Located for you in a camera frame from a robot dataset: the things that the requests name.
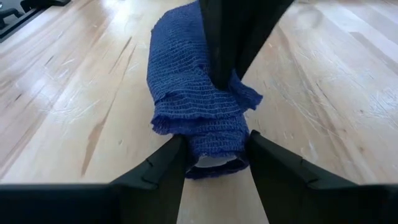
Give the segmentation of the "blue elastic bandage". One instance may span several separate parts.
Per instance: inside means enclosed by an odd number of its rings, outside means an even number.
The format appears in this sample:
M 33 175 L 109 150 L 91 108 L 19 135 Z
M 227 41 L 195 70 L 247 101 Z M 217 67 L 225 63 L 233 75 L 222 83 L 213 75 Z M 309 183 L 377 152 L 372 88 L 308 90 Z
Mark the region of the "blue elastic bandage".
M 244 113 L 262 95 L 234 73 L 229 89 L 209 78 L 210 62 L 198 1 L 167 11 L 151 31 L 147 85 L 157 134 L 186 136 L 192 153 L 189 179 L 233 174 L 245 169 L 249 128 Z

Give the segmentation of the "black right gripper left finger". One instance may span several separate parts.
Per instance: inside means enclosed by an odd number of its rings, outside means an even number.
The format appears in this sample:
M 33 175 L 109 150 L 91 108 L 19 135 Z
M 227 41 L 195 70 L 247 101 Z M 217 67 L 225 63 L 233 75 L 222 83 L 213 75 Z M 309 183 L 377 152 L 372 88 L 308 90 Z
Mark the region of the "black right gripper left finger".
M 0 224 L 176 224 L 187 161 L 174 136 L 106 184 L 0 184 Z

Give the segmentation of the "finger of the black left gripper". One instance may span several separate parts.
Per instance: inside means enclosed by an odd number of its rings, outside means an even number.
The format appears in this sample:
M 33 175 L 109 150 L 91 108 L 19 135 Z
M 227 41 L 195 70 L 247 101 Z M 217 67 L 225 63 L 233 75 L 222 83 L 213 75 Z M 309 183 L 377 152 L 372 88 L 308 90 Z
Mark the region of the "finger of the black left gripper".
M 248 12 L 243 13 L 247 19 L 242 24 L 234 66 L 240 79 L 293 2 L 294 0 L 249 0 Z
M 210 79 L 225 90 L 239 53 L 242 0 L 199 0 L 210 58 Z

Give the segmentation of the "black metal table frame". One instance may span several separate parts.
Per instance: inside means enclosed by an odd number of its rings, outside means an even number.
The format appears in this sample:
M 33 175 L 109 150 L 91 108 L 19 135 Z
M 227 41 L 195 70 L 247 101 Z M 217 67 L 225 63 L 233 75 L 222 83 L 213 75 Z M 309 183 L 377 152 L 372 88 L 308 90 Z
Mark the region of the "black metal table frame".
M 66 6 L 71 0 L 0 0 L 0 43 L 49 7 Z

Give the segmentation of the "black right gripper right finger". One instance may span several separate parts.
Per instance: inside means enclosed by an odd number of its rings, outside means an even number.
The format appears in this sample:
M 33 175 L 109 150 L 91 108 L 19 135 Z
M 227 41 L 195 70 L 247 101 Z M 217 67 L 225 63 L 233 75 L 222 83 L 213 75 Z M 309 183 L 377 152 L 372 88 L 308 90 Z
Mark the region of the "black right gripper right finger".
M 355 184 L 257 131 L 247 156 L 270 224 L 398 224 L 398 184 Z

